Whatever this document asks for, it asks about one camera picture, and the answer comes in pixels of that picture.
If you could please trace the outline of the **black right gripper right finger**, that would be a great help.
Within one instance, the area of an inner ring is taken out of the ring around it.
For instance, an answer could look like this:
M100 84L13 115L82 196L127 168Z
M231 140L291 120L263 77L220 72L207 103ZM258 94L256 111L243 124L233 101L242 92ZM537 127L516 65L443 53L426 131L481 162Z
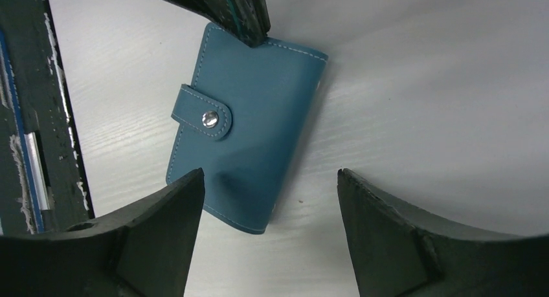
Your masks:
M548 236L521 237L446 219L337 174L361 296L547 296Z

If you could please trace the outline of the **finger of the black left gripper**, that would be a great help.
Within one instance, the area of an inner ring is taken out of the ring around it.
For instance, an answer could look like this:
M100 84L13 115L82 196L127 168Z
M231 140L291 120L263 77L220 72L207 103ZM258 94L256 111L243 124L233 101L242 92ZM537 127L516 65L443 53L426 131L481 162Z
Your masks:
M249 47L267 39L271 28L266 0L163 0L207 18Z

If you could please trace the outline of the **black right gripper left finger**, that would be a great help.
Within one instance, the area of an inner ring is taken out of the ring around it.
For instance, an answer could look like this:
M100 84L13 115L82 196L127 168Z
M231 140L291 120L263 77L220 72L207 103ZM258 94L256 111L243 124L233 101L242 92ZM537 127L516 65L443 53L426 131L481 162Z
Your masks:
M63 232L1 238L2 296L182 296L205 198L195 169Z

